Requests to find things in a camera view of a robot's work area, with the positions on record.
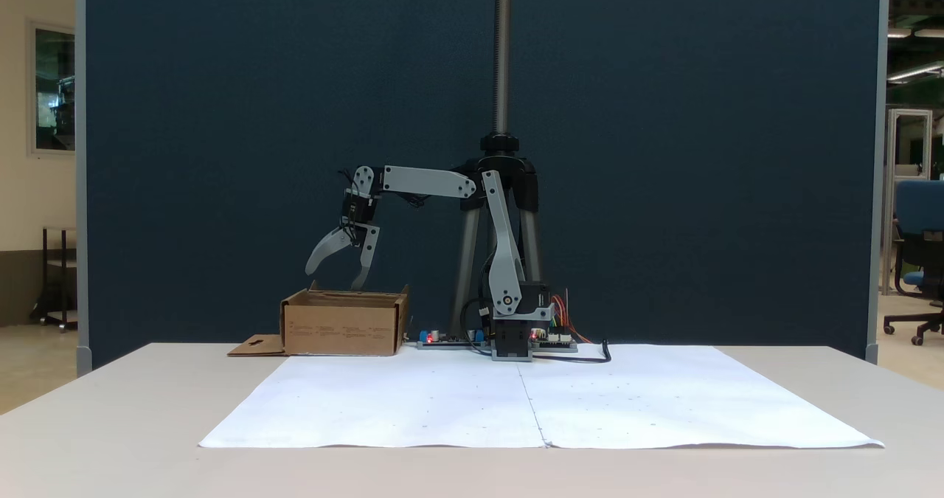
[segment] tripod leg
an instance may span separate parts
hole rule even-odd
[[[479,215],[482,209],[465,211],[462,217],[462,250],[459,252],[459,272],[456,275],[456,289],[452,293],[452,316],[449,317],[449,333],[462,336],[459,314],[462,306],[469,300],[469,287],[475,273],[475,245],[479,235]]]
[[[537,212],[519,211],[521,243],[525,252],[525,273],[528,280],[542,280],[541,232]]]

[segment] blue partition wall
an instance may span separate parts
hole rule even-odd
[[[493,0],[86,6],[97,367],[276,331],[339,168],[449,168],[491,128]],[[510,127],[584,336],[863,356],[880,23],[880,0],[513,0]],[[378,211],[368,287],[410,284],[412,332],[448,325],[459,220]]]

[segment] box flap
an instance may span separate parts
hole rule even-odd
[[[278,333],[257,333],[227,356],[285,356],[282,351],[282,336]]]

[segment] blue chair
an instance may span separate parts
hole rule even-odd
[[[932,299],[944,297],[944,181],[901,181],[895,189],[895,213],[901,235],[896,277],[900,277],[902,263],[924,268],[903,276],[921,294]],[[944,310],[908,316],[885,316],[884,333],[895,333],[891,323],[918,321],[917,335],[911,343],[924,343],[924,333],[940,332],[944,324]]]

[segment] cardboard box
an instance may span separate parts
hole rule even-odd
[[[394,356],[410,288],[401,293],[323,291],[311,284],[281,302],[280,333],[256,334],[229,356]]]

